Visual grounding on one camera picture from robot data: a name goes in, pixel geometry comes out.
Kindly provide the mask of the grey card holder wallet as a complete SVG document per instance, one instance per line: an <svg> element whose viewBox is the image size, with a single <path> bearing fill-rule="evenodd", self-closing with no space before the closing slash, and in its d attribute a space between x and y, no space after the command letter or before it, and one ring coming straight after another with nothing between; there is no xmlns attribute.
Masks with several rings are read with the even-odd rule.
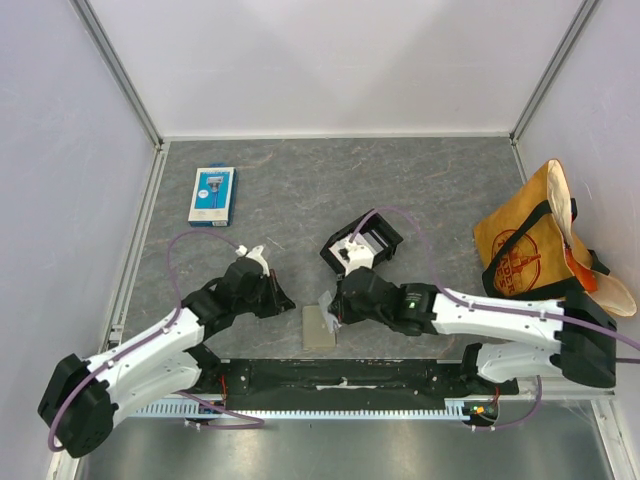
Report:
<svg viewBox="0 0 640 480"><path fill-rule="evenodd" d="M319 306L302 309L302 345L304 350L328 350L336 346L336 336L329 331Z"/></svg>

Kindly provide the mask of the black plastic card box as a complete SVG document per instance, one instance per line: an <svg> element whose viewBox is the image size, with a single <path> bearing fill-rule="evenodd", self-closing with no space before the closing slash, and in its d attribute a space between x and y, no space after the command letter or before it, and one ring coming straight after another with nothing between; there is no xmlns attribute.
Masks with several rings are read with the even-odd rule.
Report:
<svg viewBox="0 0 640 480"><path fill-rule="evenodd" d="M381 214L370 211L332 234L320 257L336 274L346 276L391 260L403 240Z"/></svg>

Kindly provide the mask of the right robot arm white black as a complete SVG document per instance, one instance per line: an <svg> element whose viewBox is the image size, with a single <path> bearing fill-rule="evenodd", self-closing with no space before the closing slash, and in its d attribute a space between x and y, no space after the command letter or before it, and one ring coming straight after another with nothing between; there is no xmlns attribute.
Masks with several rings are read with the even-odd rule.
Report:
<svg viewBox="0 0 640 480"><path fill-rule="evenodd" d="M361 267L319 299L330 330L364 320L407 336L476 335L494 344L466 348L458 381L467 392L518 377L563 377L586 387L616 384L617 325L588 295L518 301L465 295L431 284L399 286Z"/></svg>

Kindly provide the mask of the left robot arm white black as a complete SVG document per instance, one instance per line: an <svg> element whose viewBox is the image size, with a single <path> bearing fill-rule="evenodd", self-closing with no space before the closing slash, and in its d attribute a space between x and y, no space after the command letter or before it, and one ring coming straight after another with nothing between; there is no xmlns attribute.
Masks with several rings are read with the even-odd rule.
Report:
<svg viewBox="0 0 640 480"><path fill-rule="evenodd" d="M265 319L294 307L274 270L243 257L143 333L87 359L67 355L54 367L37 408L49 428L49 449L83 457L147 404L192 387L212 391L220 360L206 340L241 315Z"/></svg>

